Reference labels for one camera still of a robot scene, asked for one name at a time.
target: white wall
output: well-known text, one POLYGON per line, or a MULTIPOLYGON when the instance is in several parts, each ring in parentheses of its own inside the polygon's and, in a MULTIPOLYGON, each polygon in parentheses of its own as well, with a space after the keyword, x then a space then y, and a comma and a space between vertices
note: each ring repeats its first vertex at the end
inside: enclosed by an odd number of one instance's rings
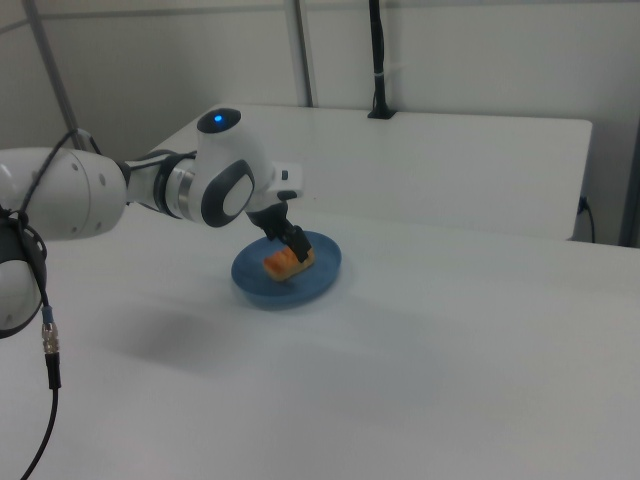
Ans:
POLYGON ((47 146, 66 131, 19 0, 0 2, 0 149, 47 146))
POLYGON ((298 104, 280 0, 37 5, 78 124, 114 158, 221 101, 298 104))
MULTIPOLYGON (((390 104, 592 121, 584 192, 598 241, 617 243, 640 115, 640 3, 419 3, 382 12, 390 104)), ((317 104, 370 109, 367 2, 307 0, 306 7, 317 104)))

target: food item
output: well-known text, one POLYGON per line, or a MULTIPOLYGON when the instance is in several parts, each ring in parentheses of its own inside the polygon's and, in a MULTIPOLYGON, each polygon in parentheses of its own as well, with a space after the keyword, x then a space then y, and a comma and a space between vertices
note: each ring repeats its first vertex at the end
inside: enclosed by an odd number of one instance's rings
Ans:
POLYGON ((279 250, 262 261, 267 274, 276 282, 283 282, 297 273, 309 268, 315 262, 316 257, 313 248, 308 252, 309 257, 302 263, 298 261, 296 254, 289 247, 279 250))

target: white table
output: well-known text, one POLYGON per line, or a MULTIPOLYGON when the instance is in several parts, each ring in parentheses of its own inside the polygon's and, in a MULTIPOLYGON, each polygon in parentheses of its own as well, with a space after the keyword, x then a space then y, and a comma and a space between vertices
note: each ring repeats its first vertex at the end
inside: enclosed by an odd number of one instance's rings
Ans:
MULTIPOLYGON (((52 243, 59 423, 34 479, 636 479, 640 254, 294 209, 336 284, 264 311, 261 233, 139 206, 52 243)), ((0 476, 46 425, 39 325, 0 347, 0 476)))

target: power cord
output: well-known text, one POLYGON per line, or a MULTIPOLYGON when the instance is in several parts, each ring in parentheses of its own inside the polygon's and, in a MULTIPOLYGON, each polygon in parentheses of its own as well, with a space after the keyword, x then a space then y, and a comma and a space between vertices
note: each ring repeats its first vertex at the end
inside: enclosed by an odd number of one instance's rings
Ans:
POLYGON ((55 147, 51 150, 51 153, 47 156, 42 167, 36 174, 31 183, 31 186, 27 190, 25 194, 24 200, 22 201, 22 205, 19 210, 5 210, 0 207, 0 213, 4 217, 11 217, 13 215, 16 216, 16 221, 18 225, 18 236, 20 237, 20 244, 22 246, 22 250, 24 252, 25 258, 27 259, 27 263, 33 272, 33 276, 36 280, 36 284, 38 286, 38 290, 40 292, 40 299, 42 305, 42 344, 44 346, 44 356, 45 362, 47 365, 47 375, 49 378, 49 389, 52 390, 52 401, 51 401, 51 414, 49 416, 49 423, 47 425, 47 430, 45 431, 42 442, 40 443, 40 447, 36 452, 29 468, 21 477, 21 480, 27 480, 33 470, 38 465, 42 454, 47 448, 47 444, 49 443, 49 439, 51 438, 51 433, 53 431, 53 426, 56 421, 56 415, 58 412, 58 390, 62 387, 62 383, 60 381, 60 345, 58 342, 58 327, 53 318, 53 310, 51 305, 49 304, 49 297, 47 296, 46 291, 46 278, 45 272, 42 270, 40 266, 40 262, 38 262, 34 257, 34 252, 32 248, 29 247, 29 243, 34 243, 40 249, 40 253, 43 259, 46 259, 47 249, 44 244, 44 241, 38 235, 38 233, 29 225, 29 217, 27 216, 27 208, 29 203, 31 202, 31 198, 35 193, 42 177, 46 173, 47 169, 51 165, 54 157, 58 153, 58 151, 62 148, 67 140, 69 140, 73 135, 81 134, 89 138, 89 142, 91 143, 93 149, 98 155, 101 155, 100 149, 98 145, 94 141, 93 137, 89 132, 76 128, 67 132, 60 141, 55 145, 55 147))
POLYGON ((587 201, 587 197, 580 197, 580 202, 578 203, 578 215, 580 215, 585 210, 589 214, 589 222, 591 223, 591 243, 596 243, 596 224, 593 220, 593 212, 591 211, 591 206, 587 201))
POLYGON ((154 162, 143 163, 141 165, 129 166, 129 171, 133 172, 136 170, 142 170, 143 168, 147 168, 147 167, 155 167, 157 165, 162 165, 167 161, 168 157, 171 155, 183 155, 184 158, 196 158, 196 153, 197 152, 195 150, 193 152, 189 152, 185 154, 182 154, 182 153, 178 154, 173 150, 154 150, 153 152, 149 152, 140 158, 131 160, 131 162, 144 162, 145 160, 151 160, 152 158, 160 157, 162 155, 165 155, 165 158, 163 158, 162 160, 156 160, 154 162))
MULTIPOLYGON (((380 29, 380 48, 382 50, 382 61, 384 62, 384 30, 380 29)), ((376 92, 375 89, 373 91, 373 102, 371 103, 371 110, 376 109, 376 92)))

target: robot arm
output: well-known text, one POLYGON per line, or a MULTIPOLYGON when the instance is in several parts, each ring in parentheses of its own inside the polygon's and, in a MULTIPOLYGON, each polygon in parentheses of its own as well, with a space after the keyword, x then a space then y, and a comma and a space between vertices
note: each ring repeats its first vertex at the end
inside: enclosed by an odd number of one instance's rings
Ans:
MULTIPOLYGON (((0 151, 0 206, 20 208, 48 153, 45 148, 0 151)), ((301 194, 300 166, 265 159, 240 112, 218 109, 198 122, 197 155, 156 152, 118 164, 89 152, 60 150, 26 213, 45 240, 68 240, 109 231, 131 202, 211 227, 246 211, 269 239, 279 238, 302 262, 311 245, 286 218, 286 202, 301 194)), ((23 252, 15 242, 9 248, 15 237, 9 224, 0 218, 0 338, 24 327, 40 303, 23 252)))
POLYGON ((311 246, 286 218, 286 202, 302 195, 302 168, 267 160, 237 110, 209 112, 197 128, 195 158, 195 152, 168 152, 128 162, 128 201, 211 227, 245 211, 269 239, 280 239, 303 262, 311 246))

